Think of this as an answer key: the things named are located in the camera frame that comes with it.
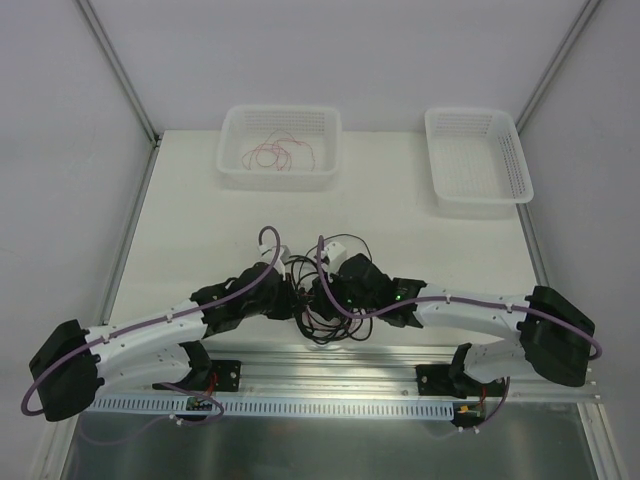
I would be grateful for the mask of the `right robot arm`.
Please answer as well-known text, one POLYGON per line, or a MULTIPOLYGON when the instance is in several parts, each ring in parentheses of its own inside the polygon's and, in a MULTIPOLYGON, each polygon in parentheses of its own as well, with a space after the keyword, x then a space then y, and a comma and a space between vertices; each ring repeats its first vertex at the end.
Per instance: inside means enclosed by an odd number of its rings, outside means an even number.
POLYGON ((535 373, 556 385, 585 385, 601 354, 594 323, 556 290, 524 295, 464 294, 423 280, 391 278, 365 255, 338 268, 322 263, 311 284, 310 309, 326 320, 377 318, 396 328, 451 328, 494 337, 463 343, 449 364, 417 367, 426 396, 501 396, 511 377, 535 373))

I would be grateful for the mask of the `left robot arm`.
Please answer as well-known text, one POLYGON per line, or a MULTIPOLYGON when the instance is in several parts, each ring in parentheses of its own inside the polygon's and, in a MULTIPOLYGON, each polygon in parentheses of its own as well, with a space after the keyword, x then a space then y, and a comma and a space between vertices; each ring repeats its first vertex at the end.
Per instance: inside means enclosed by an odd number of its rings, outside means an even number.
POLYGON ((21 409, 49 422, 71 418, 118 389, 171 383, 199 389, 210 377, 203 340, 230 332, 250 317, 289 320, 295 294, 285 265, 258 262, 239 277, 205 286, 167 312, 120 325, 58 325, 29 362, 41 407, 21 409))

